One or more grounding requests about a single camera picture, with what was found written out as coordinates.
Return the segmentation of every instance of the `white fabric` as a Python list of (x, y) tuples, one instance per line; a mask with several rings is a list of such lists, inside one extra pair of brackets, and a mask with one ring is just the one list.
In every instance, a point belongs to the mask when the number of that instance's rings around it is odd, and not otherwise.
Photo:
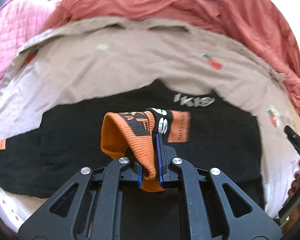
[(0, 188), (0, 217), (14, 232), (46, 201), (36, 197), (21, 196)]
[[(123, 28), (105, 28), (114, 24)], [(36, 58), (21, 67), (26, 49), (38, 43)], [(274, 217), (282, 207), (298, 169), (298, 154), (283, 132), (285, 125), (295, 127), (293, 113), (282, 74), (242, 44), (178, 21), (99, 17), (48, 30), (21, 50), (0, 88), (0, 139), (39, 127), (42, 113), (55, 105), (137, 89), (157, 78), (186, 94), (214, 89), (257, 116), (266, 212)], [(214, 69), (202, 54), (223, 68)], [(268, 109), (275, 110), (278, 127)]]

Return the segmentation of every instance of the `black t-shirt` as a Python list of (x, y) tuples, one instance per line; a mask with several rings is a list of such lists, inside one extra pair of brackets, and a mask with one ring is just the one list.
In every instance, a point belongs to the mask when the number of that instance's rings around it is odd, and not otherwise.
[(6, 149), (0, 150), (0, 186), (20, 195), (50, 197), (82, 167), (96, 169), (109, 164), (110, 157), (100, 149), (107, 112), (150, 107), (189, 111), (188, 142), (165, 144), (197, 168), (220, 168), (264, 207), (256, 117), (213, 91), (209, 95), (186, 95), (169, 90), (159, 80), (141, 89), (59, 105), (45, 112), (38, 129), (6, 140)]

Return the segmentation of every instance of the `pink quilted blanket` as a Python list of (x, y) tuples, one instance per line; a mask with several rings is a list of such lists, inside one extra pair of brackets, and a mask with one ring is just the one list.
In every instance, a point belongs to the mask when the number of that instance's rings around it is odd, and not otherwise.
[(0, 7), (0, 84), (15, 53), (40, 32), (54, 8), (48, 0), (9, 0)]

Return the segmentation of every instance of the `orange label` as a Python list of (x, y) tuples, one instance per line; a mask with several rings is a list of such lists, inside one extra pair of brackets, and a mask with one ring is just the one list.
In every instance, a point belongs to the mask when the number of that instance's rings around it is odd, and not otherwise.
[(2, 139), (0, 140), (0, 150), (5, 150), (6, 149), (6, 140)]
[(187, 142), (190, 128), (190, 113), (171, 111), (172, 124), (170, 126), (170, 133), (168, 142)]

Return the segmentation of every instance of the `pink fabric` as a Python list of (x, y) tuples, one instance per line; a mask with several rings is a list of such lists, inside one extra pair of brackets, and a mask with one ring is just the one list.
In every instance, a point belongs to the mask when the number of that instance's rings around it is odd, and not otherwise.
[(43, 29), (69, 19), (105, 15), (182, 20), (236, 39), (285, 74), (284, 85), (300, 115), (299, 48), (287, 21), (270, 0), (63, 0)]
[(0, 84), (17, 50), (40, 32), (54, 8), (48, 0), (9, 0), (0, 7)]

